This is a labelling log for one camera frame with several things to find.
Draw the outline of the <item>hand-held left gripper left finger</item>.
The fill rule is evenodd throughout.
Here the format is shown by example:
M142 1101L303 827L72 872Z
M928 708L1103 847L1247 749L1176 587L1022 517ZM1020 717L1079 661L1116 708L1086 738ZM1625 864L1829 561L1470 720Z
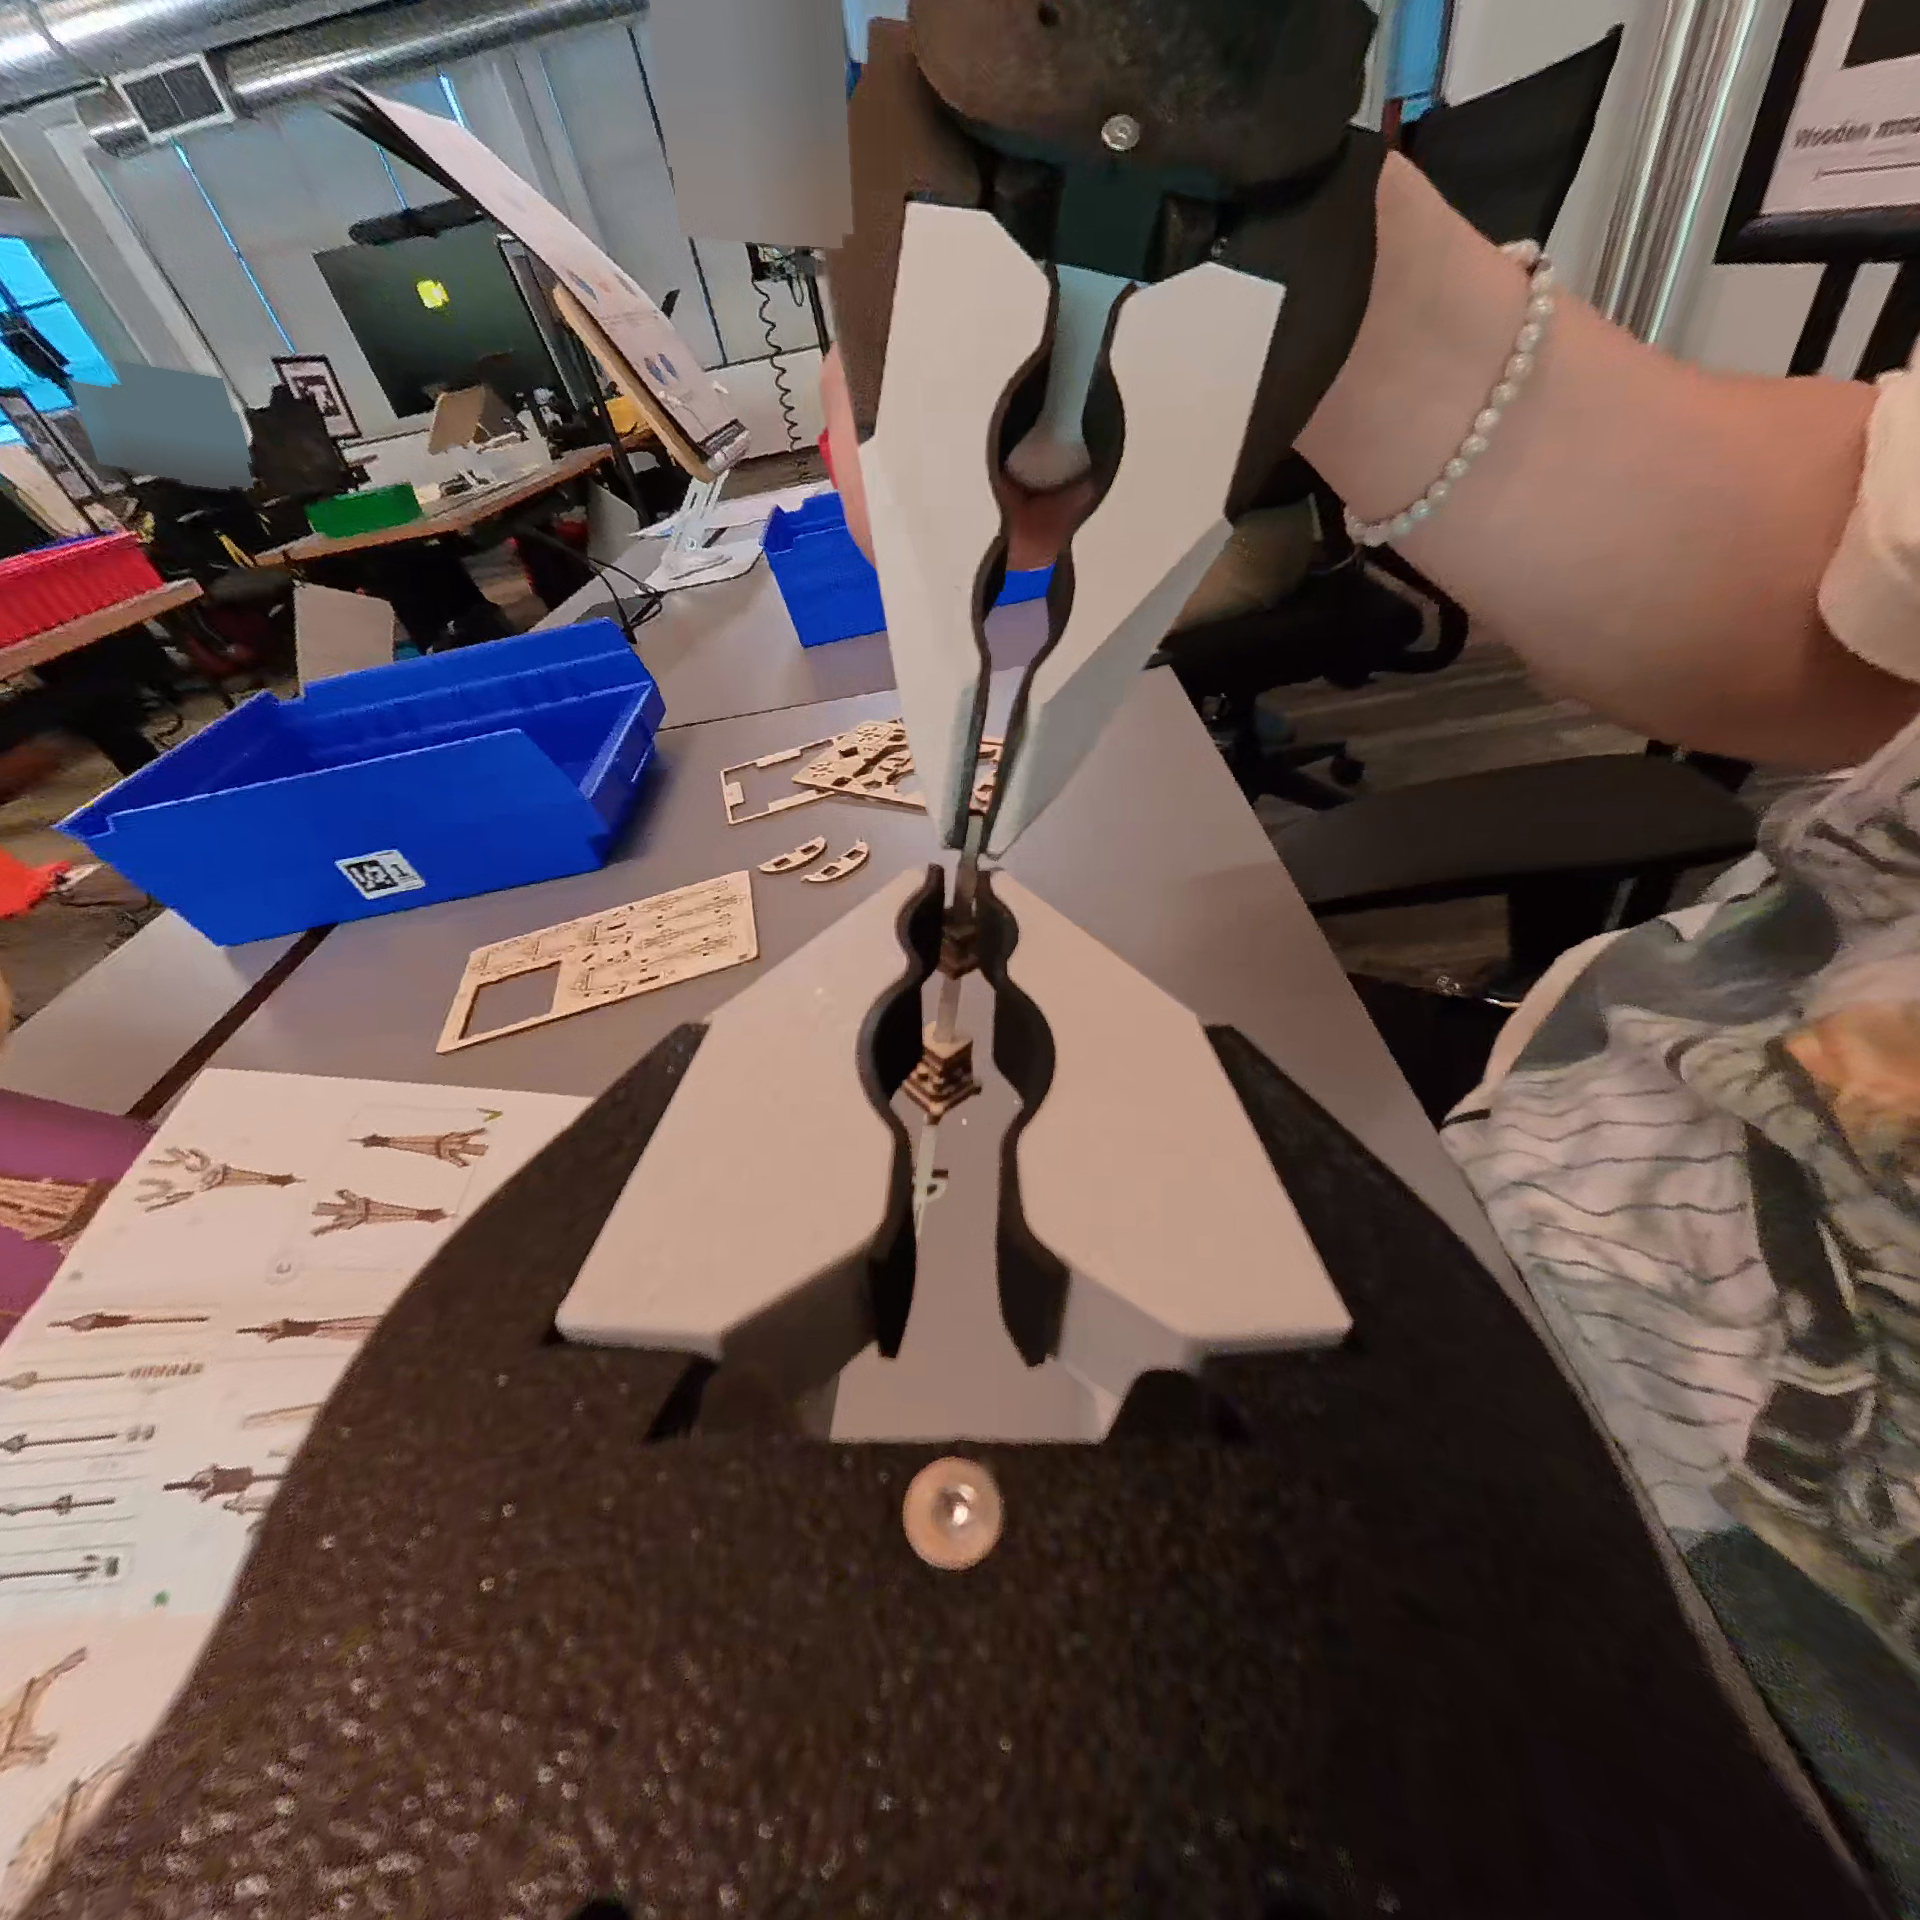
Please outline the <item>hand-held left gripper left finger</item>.
M905 869L755 979L687 1063L556 1315L568 1359L663 1365L668 1433L832 1436L913 1301L912 1147L940 873Z

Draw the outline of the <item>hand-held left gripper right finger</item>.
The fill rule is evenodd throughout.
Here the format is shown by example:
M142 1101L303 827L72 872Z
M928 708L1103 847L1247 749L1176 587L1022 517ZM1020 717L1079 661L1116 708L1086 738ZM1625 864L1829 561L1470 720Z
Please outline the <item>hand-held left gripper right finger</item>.
M1014 1092L999 1147L999 1320L1031 1373L1088 1410L985 1436L1101 1436L1147 1376L1337 1349L1352 1315L1293 1207L1251 1098L1241 1035L1212 1028L1020 880L981 880L991 1063Z

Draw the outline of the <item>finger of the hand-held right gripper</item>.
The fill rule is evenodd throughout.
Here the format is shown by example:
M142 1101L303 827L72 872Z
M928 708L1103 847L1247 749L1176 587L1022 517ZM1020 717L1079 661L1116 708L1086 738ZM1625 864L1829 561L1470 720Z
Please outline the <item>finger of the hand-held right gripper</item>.
M875 429L860 451L884 632L928 820L968 840L1005 552L997 495L1008 397L1043 359L1052 282L983 208L902 208Z
M1000 749L985 858L1063 795L1230 537L1227 503L1284 285L1207 263L1116 306L1111 480L1063 552L1065 613Z

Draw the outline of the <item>wooden tower spire model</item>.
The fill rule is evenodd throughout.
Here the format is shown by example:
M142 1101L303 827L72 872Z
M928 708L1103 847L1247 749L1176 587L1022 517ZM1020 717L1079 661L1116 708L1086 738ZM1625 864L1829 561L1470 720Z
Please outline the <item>wooden tower spire model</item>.
M957 1018L965 980L976 972L976 888L985 831L987 818L983 815L968 815L967 840L952 869L950 900L943 913L943 940L934 973L934 1012L920 1035L919 1063L902 1089L920 1111L912 1183L913 1233L924 1231L928 1204L941 1189L941 1121L979 1092L974 1042L960 1032Z

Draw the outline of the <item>punched-out wooden parts sheet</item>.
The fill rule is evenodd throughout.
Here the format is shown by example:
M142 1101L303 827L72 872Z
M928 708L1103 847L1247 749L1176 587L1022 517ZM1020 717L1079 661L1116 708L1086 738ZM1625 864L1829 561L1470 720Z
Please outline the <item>punched-out wooden parts sheet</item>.
M747 777L777 777L773 799L750 804ZM899 717L862 722L796 747L735 762L719 772L729 825L771 818L816 800L857 800L924 812L919 768Z

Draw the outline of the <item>person's right forearm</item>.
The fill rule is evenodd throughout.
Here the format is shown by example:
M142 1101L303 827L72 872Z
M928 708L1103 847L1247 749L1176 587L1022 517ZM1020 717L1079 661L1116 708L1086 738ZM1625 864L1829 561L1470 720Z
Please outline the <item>person's right forearm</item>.
M1892 386L1717 376L1528 277L1504 377L1388 540L1556 693L1681 747L1831 771L1915 717L1817 593Z

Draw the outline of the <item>wooden top desk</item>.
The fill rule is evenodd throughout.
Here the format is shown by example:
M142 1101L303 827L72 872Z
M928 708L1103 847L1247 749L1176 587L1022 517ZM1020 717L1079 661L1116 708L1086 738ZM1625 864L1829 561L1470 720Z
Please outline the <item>wooden top desk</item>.
M108 609L76 615L53 628L29 633L3 647L3 681L28 677L41 665L76 657L112 635L131 633L160 618L200 602L203 585L195 580L165 584Z

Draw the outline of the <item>person's right hand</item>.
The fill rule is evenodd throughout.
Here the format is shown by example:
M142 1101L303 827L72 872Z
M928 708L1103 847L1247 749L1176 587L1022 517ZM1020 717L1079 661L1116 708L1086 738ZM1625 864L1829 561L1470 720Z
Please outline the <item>person's right hand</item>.
M1528 267L1470 226L1400 155L1376 188L1376 274L1352 347L1296 451L1361 523L1445 476L1504 377Z

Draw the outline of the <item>white stand base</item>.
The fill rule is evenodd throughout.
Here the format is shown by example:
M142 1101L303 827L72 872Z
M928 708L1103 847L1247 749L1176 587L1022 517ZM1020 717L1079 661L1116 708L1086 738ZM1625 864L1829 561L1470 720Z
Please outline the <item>white stand base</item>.
M773 511L758 505L757 497L725 500L725 482L725 476L689 482L678 511L643 531L644 543L660 546L643 580L646 591L664 594L723 585L758 563Z

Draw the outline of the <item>tilted document board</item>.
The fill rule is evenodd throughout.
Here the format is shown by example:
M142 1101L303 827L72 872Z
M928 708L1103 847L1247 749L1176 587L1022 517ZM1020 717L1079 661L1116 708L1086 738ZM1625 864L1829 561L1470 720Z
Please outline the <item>tilted document board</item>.
M475 136L355 83L331 85L324 96L356 133L441 180L527 247L556 282L565 323L689 479L713 482L750 451L750 428L731 396L660 304Z

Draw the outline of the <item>black mesh office chair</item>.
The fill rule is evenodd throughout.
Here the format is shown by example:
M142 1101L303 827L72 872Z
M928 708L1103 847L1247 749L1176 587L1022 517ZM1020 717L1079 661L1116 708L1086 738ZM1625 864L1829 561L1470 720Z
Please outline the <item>black mesh office chair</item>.
M1403 155L1491 241L1545 242L1590 144L1620 39L1623 29L1613 28L1588 48L1532 76L1468 104L1430 108L1400 136ZM1339 529L1350 540L1342 503ZM1388 549L1358 546L1358 552L1369 563L1391 570L1443 618L1445 635L1459 647L1453 659L1459 661L1471 632L1468 613ZM1359 757L1344 738L1301 743L1284 711L1262 708L1262 698L1269 693L1251 703L1217 698L1203 705L1188 698L1188 703L1251 804L1279 800L1308 812L1344 804L1365 776Z

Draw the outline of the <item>person in printed shirt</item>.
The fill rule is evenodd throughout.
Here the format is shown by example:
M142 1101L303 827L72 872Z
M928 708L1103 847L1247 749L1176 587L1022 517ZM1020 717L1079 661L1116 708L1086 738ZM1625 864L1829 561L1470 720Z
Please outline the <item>person in printed shirt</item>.
M1445 1125L1726 1640L1917 1906L1917 738L1551 965Z

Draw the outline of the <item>silver vertical pipes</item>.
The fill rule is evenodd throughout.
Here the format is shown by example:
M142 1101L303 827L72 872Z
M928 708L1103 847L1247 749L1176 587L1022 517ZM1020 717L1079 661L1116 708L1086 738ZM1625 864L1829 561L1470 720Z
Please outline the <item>silver vertical pipes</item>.
M1607 320L1648 346L1681 347L1788 11L1660 3L1627 18L1585 289Z

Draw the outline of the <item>folded instruction leaflet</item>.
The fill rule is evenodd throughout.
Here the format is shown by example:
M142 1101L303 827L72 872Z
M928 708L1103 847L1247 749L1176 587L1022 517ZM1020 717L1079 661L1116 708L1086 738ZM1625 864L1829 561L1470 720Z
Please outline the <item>folded instruction leaflet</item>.
M584 1109L208 1071L108 1191L4 1341L4 1916L152 1740L350 1360Z

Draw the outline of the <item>tagged blue plastic bin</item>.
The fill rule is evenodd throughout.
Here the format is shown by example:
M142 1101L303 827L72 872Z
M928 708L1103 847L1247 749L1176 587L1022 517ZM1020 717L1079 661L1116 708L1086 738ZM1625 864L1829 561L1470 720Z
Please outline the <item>tagged blue plastic bin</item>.
M663 717L595 618L259 693L59 831L240 946L600 869Z

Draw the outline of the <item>grey folded card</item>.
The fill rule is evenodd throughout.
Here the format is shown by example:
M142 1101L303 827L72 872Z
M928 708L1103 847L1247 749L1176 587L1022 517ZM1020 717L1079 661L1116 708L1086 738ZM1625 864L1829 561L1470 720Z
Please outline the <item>grey folded card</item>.
M398 640L399 619L385 600L317 584L295 587L295 671L301 696L393 665Z

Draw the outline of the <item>framed marker sign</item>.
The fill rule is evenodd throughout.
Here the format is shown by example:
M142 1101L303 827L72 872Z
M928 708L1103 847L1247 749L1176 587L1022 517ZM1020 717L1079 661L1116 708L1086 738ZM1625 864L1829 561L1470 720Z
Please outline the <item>framed marker sign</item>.
M271 359L278 385L299 401L311 401L333 442L361 442L364 429L345 385L324 355L295 353Z

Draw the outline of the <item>purple tower kit package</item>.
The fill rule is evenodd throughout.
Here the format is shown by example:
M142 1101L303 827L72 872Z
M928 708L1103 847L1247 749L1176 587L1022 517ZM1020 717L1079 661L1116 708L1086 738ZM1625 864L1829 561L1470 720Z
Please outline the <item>purple tower kit package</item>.
M37 1306L150 1136L140 1121L3 1092L3 1338Z

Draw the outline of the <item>ceiling vent grille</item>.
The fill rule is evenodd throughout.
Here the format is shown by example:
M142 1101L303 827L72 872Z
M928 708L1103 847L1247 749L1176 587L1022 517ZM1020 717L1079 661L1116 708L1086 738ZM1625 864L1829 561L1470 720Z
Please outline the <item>ceiling vent grille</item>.
M206 52L144 64L109 85L145 143L229 129L240 116L223 72Z

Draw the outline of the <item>red plastic bin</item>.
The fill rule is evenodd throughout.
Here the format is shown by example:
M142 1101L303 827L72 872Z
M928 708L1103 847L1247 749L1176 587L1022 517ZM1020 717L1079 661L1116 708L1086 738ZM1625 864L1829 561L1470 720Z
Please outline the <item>red plastic bin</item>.
M3 561L3 644L165 587L132 533L72 537Z

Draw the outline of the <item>large window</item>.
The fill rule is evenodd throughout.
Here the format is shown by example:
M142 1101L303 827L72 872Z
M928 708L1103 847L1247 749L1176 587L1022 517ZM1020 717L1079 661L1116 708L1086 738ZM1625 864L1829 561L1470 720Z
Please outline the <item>large window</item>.
M64 242L4 233L3 316L3 394L88 449L80 386L117 385L112 344L102 337L112 313Z

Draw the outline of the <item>wall monitor screen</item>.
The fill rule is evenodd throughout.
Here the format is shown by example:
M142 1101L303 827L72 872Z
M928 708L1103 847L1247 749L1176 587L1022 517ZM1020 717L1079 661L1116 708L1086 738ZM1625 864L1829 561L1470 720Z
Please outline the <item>wall monitor screen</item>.
M488 224L335 247L315 267L395 416L431 411L485 359L535 338Z

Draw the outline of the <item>silver spiral air duct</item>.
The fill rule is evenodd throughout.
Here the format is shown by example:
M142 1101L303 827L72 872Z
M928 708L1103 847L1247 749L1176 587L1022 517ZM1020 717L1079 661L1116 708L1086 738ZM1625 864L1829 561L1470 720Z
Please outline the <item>silver spiral air duct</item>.
M206 52L238 121L565 33L625 25L646 3L4 3L3 115L71 111L109 155L160 144L137 136L112 76Z

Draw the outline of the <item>framed wall sign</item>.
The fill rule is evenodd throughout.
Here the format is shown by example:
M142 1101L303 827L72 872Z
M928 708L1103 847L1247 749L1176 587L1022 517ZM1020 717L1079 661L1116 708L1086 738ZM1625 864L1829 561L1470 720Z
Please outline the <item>framed wall sign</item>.
M1721 267L1817 267L1788 372L1823 371L1861 274L1892 267L1853 379L1917 331L1917 4L1789 3L1718 229Z

